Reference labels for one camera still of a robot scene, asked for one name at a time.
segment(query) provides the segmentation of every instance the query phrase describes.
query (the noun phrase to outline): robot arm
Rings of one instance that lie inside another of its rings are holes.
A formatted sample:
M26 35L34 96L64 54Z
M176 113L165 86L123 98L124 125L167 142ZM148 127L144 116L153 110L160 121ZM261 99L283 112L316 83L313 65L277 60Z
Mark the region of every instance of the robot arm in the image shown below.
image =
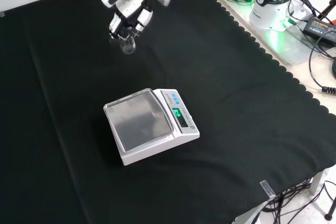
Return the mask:
M164 6L168 6L170 0L158 0ZM108 8L114 8L115 13L110 23L110 35L112 39L126 41L134 38L150 22L153 10L149 6L149 0L102 0Z

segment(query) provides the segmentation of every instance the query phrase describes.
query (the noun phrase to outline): table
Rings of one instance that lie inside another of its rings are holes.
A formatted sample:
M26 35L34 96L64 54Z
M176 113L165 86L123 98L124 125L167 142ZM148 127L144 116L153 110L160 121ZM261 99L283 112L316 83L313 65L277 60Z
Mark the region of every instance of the table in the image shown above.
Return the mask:
M278 193L336 163L335 118L215 1L174 0L155 15L130 58L109 44L100 0L6 12L1 204L34 206L16 222L229 222L267 199L260 181ZM125 169L102 108L148 87L176 88L201 137Z

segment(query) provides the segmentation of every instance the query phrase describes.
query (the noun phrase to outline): green digital display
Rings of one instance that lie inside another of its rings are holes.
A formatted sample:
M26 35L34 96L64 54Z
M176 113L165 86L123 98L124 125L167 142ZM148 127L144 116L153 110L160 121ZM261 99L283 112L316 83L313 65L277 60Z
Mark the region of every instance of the green digital display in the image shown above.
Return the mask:
M188 127L187 122L184 120L184 117L181 113L180 109L173 108L174 115L176 116L178 122L180 123L182 128Z

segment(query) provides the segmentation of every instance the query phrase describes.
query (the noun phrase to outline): digital scale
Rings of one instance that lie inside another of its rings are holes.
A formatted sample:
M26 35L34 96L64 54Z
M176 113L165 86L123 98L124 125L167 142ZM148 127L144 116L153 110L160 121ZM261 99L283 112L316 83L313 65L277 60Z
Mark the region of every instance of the digital scale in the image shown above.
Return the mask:
M200 137L174 89L145 89L106 104L104 111L124 165Z

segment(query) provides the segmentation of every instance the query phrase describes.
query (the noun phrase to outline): scale label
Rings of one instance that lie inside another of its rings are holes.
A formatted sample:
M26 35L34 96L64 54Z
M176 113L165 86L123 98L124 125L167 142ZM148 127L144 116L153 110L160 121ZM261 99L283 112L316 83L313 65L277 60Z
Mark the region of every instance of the scale label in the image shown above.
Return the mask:
M176 90L162 90L161 93L165 98L166 103L171 110L171 114L179 126L181 133L198 133L198 130L195 127L195 123L188 113L188 110L184 106L178 92Z

